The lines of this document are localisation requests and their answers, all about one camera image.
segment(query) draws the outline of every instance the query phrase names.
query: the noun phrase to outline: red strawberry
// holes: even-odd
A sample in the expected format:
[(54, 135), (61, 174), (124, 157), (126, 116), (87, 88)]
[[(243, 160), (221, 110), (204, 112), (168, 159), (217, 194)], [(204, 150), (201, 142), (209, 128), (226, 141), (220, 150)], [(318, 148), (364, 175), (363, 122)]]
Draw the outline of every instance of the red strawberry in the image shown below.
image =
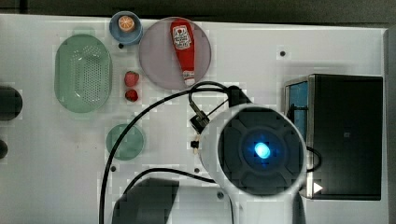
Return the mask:
[(139, 74), (136, 72), (127, 72), (125, 73), (124, 82), (127, 87), (132, 87), (136, 85), (137, 81), (139, 80)]
[(137, 99), (139, 99), (136, 90), (128, 90), (127, 92), (125, 92), (125, 98), (132, 102), (135, 102), (137, 101)]

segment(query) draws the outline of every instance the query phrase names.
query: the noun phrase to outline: black cable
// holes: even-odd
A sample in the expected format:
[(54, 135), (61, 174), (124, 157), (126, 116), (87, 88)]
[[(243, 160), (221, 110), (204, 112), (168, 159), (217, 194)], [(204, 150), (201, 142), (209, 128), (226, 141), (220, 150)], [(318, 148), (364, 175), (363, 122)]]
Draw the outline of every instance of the black cable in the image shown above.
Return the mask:
[(193, 103), (192, 94), (195, 92), (195, 90), (198, 90), (198, 87), (204, 86), (204, 85), (217, 86), (217, 87), (223, 89), (224, 91), (227, 91), (227, 90), (228, 90), (227, 87), (225, 87), (224, 85), (219, 84), (218, 82), (214, 82), (214, 81), (203, 81), (203, 82), (199, 82), (199, 83), (195, 84), (195, 85), (191, 88), (191, 92), (189, 93), (189, 102), (190, 102), (190, 104)]
[(223, 103), (219, 104), (218, 106), (216, 106), (216, 108), (214, 108), (212, 111), (209, 112), (209, 114), (207, 115), (208, 117), (213, 114), (213, 112), (215, 112), (216, 110), (218, 110), (222, 105), (224, 105), (225, 103), (227, 103), (228, 99), (225, 100)]
[(311, 173), (311, 172), (316, 171), (321, 166), (322, 157), (321, 157), (320, 153), (317, 150), (313, 149), (312, 147), (306, 147), (306, 150), (308, 150), (318, 156), (318, 164), (314, 165), (314, 167), (312, 169), (306, 170), (307, 173)]
[(158, 101), (158, 102), (150, 105), (145, 110), (143, 110), (139, 115), (137, 115), (128, 124), (128, 126), (120, 134), (120, 137), (117, 139), (116, 143), (114, 144), (114, 147), (111, 149), (110, 155), (108, 156), (105, 172), (104, 172), (104, 175), (103, 175), (101, 194), (100, 194), (100, 201), (99, 201), (99, 224), (104, 224), (105, 223), (105, 197), (106, 197), (106, 186), (107, 186), (108, 173), (110, 171), (110, 167), (111, 167), (111, 163), (113, 162), (114, 155), (116, 154), (117, 148), (119, 147), (120, 142), (122, 141), (123, 137), (129, 132), (129, 130), (131, 130), (131, 128), (136, 124), (136, 122), (138, 120), (140, 120), (145, 114), (147, 114), (152, 108), (156, 107), (157, 105), (163, 104), (166, 101), (169, 101), (169, 100), (172, 100), (174, 98), (177, 98), (179, 96), (182, 96), (182, 95), (185, 95), (185, 94), (189, 94), (189, 93), (193, 93), (193, 92), (198, 92), (198, 91), (217, 91), (217, 92), (223, 92), (223, 93), (225, 92), (225, 90), (218, 89), (218, 88), (205, 88), (205, 89), (198, 89), (198, 90), (191, 89), (189, 91), (182, 91), (182, 92), (178, 92), (178, 93), (175, 93), (173, 95), (167, 96), (167, 97), (163, 98), (161, 101)]
[(175, 169), (169, 169), (169, 168), (151, 168), (148, 170), (143, 171), (142, 173), (140, 173), (139, 175), (137, 175), (132, 181), (131, 183), (129, 183), (128, 187), (125, 189), (125, 191), (123, 192), (123, 194), (126, 194), (128, 192), (128, 190), (130, 190), (134, 184), (143, 177), (143, 175), (148, 175), (149, 173), (154, 173), (154, 172), (166, 172), (166, 173), (173, 173), (173, 174), (177, 174), (177, 175), (184, 175), (184, 176), (188, 176), (190, 178), (194, 178), (197, 180), (201, 180), (201, 181), (205, 181), (207, 183), (212, 183), (215, 184), (216, 182), (212, 179), (208, 179), (205, 177), (201, 177), (198, 175), (192, 175), (190, 173), (184, 172), (184, 171), (179, 171), (179, 170), (175, 170)]

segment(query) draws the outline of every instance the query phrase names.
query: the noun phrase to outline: pink plate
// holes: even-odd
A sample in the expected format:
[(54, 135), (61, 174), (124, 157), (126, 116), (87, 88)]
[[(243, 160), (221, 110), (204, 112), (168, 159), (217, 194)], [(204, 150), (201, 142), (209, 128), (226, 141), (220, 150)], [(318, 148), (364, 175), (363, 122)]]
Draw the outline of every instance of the pink plate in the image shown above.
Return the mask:
[[(140, 65), (154, 84), (168, 90), (185, 90), (188, 87), (181, 75), (180, 65), (172, 44), (169, 27), (176, 17), (162, 19), (143, 34), (139, 47)], [(206, 73), (210, 65), (211, 49), (205, 32), (190, 21), (195, 41), (195, 82)]]

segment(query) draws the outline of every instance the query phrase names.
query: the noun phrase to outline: green plastic basket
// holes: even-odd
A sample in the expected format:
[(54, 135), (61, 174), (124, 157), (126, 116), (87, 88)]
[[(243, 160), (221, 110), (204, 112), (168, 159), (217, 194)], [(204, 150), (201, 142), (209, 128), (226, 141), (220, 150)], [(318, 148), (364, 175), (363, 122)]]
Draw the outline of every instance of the green plastic basket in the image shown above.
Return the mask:
[(111, 92), (111, 58), (92, 35), (73, 35), (59, 47), (55, 60), (55, 94), (75, 113), (102, 106)]

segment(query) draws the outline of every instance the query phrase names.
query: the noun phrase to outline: ketchup bottle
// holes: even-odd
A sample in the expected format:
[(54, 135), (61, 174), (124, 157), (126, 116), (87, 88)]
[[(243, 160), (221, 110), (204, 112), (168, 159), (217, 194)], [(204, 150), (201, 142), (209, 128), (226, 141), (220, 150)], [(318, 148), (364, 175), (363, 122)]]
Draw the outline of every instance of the ketchup bottle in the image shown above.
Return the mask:
[(184, 82), (191, 86), (195, 83), (195, 47), (190, 23), (184, 19), (176, 19), (171, 23), (170, 33)]

